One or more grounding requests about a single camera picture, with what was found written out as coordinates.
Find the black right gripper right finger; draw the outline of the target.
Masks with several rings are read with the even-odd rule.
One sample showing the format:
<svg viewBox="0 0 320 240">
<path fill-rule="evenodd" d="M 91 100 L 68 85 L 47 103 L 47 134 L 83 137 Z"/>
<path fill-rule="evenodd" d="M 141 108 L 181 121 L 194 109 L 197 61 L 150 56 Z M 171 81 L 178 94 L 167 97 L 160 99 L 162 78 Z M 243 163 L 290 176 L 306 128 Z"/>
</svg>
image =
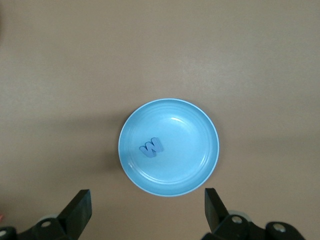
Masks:
<svg viewBox="0 0 320 240">
<path fill-rule="evenodd" d="M 229 213 L 214 188 L 204 190 L 204 209 L 210 232 L 205 240 L 303 240 L 303 235 L 292 225 L 268 222 L 265 228 L 255 225 L 238 213 Z"/>
</svg>

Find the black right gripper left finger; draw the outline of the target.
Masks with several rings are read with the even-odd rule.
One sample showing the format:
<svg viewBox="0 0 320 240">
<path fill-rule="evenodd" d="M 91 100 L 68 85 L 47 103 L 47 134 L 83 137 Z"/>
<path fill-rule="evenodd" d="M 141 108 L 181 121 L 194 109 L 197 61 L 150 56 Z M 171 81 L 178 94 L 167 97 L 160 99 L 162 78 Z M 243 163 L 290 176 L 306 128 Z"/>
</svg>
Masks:
<svg viewBox="0 0 320 240">
<path fill-rule="evenodd" d="M 77 240 L 92 216 L 91 192 L 80 190 L 57 217 L 47 217 L 26 231 L 12 226 L 0 229 L 2 240 Z"/>
</svg>

